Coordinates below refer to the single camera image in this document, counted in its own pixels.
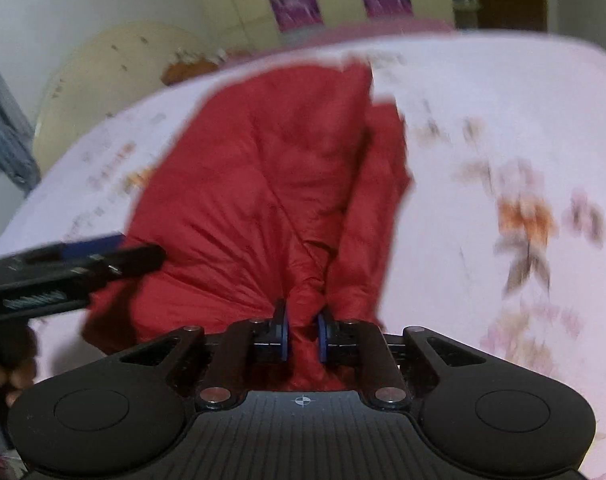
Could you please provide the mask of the person's left hand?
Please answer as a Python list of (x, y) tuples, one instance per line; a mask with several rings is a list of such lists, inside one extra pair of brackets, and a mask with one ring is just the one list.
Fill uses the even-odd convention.
[(38, 342), (26, 322), (0, 322), (0, 393), (10, 408), (34, 384)]

